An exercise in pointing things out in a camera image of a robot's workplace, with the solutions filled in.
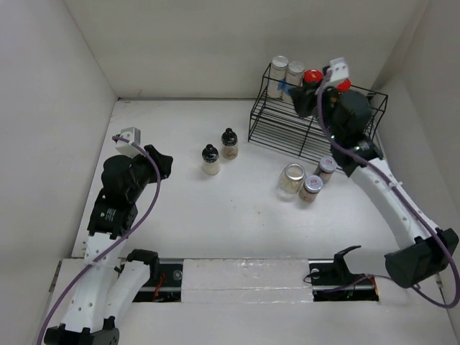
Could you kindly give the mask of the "red-capped dark sauce bottle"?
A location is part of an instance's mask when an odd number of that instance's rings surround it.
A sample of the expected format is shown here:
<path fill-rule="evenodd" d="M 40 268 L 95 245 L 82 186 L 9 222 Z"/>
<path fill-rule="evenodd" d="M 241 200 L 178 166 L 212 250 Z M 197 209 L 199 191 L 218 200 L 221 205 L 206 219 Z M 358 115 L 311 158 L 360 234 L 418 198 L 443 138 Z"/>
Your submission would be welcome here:
<path fill-rule="evenodd" d="M 320 70 L 310 69 L 304 72 L 303 87 L 317 88 L 323 80 L 323 73 Z"/>

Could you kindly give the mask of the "silver-capped blue-label shaker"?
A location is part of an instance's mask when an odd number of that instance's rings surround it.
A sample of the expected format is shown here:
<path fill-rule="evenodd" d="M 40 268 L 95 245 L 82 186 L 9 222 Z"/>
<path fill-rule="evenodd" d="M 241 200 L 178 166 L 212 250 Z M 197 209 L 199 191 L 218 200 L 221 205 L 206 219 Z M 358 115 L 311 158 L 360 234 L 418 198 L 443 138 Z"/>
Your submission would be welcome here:
<path fill-rule="evenodd" d="M 282 90 L 282 99 L 284 102 L 289 104 L 293 102 L 292 96 L 290 95 L 290 91 L 294 87 L 302 85 L 304 72 L 305 65 L 301 61 L 292 61 L 288 63 L 284 87 Z"/>
<path fill-rule="evenodd" d="M 270 98 L 280 98 L 284 88 L 284 79 L 289 60 L 282 55 L 273 57 L 267 82 L 267 95 Z"/>

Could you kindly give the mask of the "red-lid brown sauce jar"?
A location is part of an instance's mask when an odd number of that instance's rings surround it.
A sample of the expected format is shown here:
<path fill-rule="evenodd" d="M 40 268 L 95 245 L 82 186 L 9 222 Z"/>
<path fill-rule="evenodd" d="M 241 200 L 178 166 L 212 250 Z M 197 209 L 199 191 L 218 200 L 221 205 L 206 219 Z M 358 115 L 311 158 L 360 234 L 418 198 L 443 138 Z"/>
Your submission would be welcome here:
<path fill-rule="evenodd" d="M 340 93 L 346 92 L 350 88 L 351 88 L 351 81 L 349 79 L 344 80 L 343 82 L 341 82 L 335 87 L 335 89 Z"/>

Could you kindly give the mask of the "black-capped white powder bottle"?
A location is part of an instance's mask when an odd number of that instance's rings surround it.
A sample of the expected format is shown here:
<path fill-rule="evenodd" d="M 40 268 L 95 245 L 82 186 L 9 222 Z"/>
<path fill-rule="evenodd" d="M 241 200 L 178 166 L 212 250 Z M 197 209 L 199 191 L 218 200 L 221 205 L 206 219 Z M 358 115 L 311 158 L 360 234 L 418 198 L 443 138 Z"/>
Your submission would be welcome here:
<path fill-rule="evenodd" d="M 219 151 L 212 145 L 207 144 L 202 151 L 202 168 L 207 175 L 216 175 L 220 171 Z"/>

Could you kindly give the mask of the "black-capped brown spice bottle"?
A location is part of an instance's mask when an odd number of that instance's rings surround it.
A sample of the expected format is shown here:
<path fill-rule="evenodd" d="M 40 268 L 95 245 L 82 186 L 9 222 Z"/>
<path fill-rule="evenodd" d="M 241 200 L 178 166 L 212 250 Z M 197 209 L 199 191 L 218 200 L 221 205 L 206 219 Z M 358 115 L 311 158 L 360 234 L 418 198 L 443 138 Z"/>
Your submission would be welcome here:
<path fill-rule="evenodd" d="M 221 143 L 221 155 L 224 158 L 232 160 L 238 156 L 238 136 L 232 128 L 227 128 L 221 135 Z"/>

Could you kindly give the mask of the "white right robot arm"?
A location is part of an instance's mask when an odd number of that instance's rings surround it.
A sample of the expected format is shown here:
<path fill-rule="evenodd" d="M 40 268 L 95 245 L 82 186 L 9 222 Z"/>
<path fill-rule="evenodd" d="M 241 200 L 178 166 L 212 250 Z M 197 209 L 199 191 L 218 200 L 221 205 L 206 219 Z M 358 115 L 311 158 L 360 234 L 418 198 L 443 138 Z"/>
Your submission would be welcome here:
<path fill-rule="evenodd" d="M 338 166 L 369 197 L 387 222 L 398 251 L 385 255 L 385 269 L 402 288 L 432 277 L 450 267 L 459 271 L 452 255 L 459 243 L 453 229 L 442 230 L 415 205 L 390 171 L 382 152 L 367 135 L 372 109 L 360 92 L 339 92 L 318 83 L 289 92 L 301 118 L 314 116 L 331 143 Z"/>

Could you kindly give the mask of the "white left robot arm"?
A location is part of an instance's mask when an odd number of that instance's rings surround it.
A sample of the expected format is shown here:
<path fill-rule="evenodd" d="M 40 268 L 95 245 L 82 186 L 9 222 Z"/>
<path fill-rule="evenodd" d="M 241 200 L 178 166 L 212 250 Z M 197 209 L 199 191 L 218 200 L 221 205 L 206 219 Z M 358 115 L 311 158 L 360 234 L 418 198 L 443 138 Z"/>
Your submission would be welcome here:
<path fill-rule="evenodd" d="M 118 344 L 118 325 L 137 292 L 160 278 L 156 252 L 135 249 L 120 264 L 128 237 L 146 220 L 136 202 L 151 183 L 169 178 L 173 158 L 154 146 L 127 141 L 136 155 L 115 155 L 103 164 L 102 189 L 88 223 L 84 268 L 48 312 L 38 344 Z"/>

